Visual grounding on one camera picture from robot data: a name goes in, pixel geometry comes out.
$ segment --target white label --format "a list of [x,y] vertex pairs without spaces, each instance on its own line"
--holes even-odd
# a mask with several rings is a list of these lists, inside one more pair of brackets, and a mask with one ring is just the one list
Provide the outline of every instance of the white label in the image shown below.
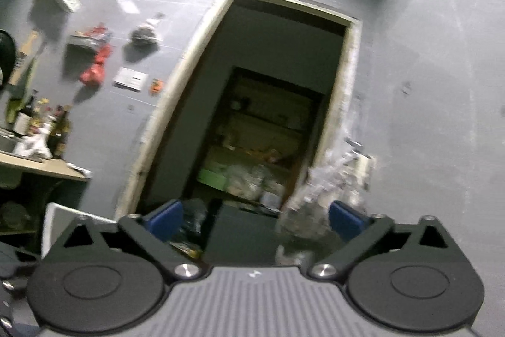
[[114,83],[140,91],[146,79],[147,73],[137,72],[128,68],[120,68],[114,78]]
[[132,0],[117,0],[117,2],[125,13],[140,13],[137,5]]
[[30,119],[28,115],[24,113],[19,113],[16,122],[14,123],[14,127],[12,128],[13,132],[16,132],[18,135],[26,135],[28,132],[28,126],[30,126]]

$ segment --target wooden board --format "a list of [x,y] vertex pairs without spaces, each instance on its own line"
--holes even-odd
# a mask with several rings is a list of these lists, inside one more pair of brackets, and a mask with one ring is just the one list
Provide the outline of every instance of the wooden board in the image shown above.
[[28,40],[21,46],[18,52],[18,60],[16,61],[16,65],[19,65],[11,74],[9,78],[9,84],[11,86],[17,86],[19,83],[19,79],[27,70],[31,61],[37,55],[42,48],[43,40],[37,31],[32,31]]
[[52,159],[44,163],[38,161],[17,158],[5,153],[0,153],[0,166],[10,169],[20,169],[26,173],[42,176],[58,177],[67,180],[85,182],[88,179],[81,173],[70,169],[64,160]]

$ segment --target white container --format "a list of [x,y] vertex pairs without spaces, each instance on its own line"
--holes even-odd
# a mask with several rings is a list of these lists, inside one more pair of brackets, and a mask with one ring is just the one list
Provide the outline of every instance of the white container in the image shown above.
[[281,206],[281,197],[275,195],[274,193],[270,193],[269,191],[264,191],[259,199],[259,202],[265,207],[279,210],[279,207]]

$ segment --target gray wall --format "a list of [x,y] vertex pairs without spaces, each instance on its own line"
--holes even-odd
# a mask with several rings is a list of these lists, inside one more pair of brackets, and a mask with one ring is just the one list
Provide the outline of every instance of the gray wall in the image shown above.
[[[359,88],[368,88],[370,50],[377,0],[314,0],[365,21],[364,43],[360,55]],[[51,100],[52,105],[74,102],[72,132],[67,160],[94,172],[87,187],[68,185],[59,200],[104,217],[112,217],[128,168],[138,151],[145,127],[157,97],[147,88],[140,93],[118,89],[112,78],[121,66],[150,74],[150,79],[167,79],[177,64],[202,15],[213,0],[134,0],[139,15],[127,15],[116,0],[82,0],[82,9],[72,15],[60,12],[52,0],[0,0],[0,27],[22,40],[32,27],[44,31],[49,46],[40,58],[34,88]],[[163,45],[154,54],[143,56],[128,47],[128,33],[135,25],[156,12],[167,19],[160,25]],[[107,61],[107,77],[100,90],[82,88],[78,76],[89,60],[66,53],[66,36],[83,27],[104,22],[114,31],[115,50]],[[3,112],[5,97],[0,101]]]
[[[315,1],[364,20],[357,90],[373,97],[364,144],[378,165],[370,207],[400,221],[439,215],[486,285],[477,330],[503,336],[503,0],[382,0],[377,26],[378,0]],[[67,157],[95,171],[80,207],[105,217],[113,215],[139,133],[157,103],[146,91],[115,89],[110,81],[122,65],[168,77],[212,0],[135,2],[140,16],[122,14],[115,0],[83,0],[83,9],[65,18],[57,8],[41,13],[33,0],[0,0],[0,27],[18,39],[33,25],[47,28],[50,47],[34,86],[53,103],[76,101]],[[159,10],[168,16],[163,47],[140,59],[125,38]],[[115,30],[116,49],[104,87],[88,96],[76,79],[78,59],[64,58],[65,35],[100,20]]]
[[233,66],[328,94],[342,40],[316,27],[232,5],[163,150],[147,202],[180,198]]
[[434,214],[486,286],[476,330],[505,335],[504,0],[382,0],[365,147],[371,208]]

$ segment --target black circular cover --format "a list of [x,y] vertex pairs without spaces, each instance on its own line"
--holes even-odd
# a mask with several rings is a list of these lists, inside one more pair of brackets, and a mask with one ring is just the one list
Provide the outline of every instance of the black circular cover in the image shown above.
[[6,31],[0,30],[0,90],[7,84],[16,63],[16,43]]
[[472,322],[482,305],[483,287],[468,262],[419,263],[402,254],[374,256],[351,272],[348,293],[365,314],[413,333],[435,333]]
[[30,278],[28,302],[42,323],[103,333],[133,323],[160,301],[163,279],[147,260],[115,251],[73,257],[42,261]]

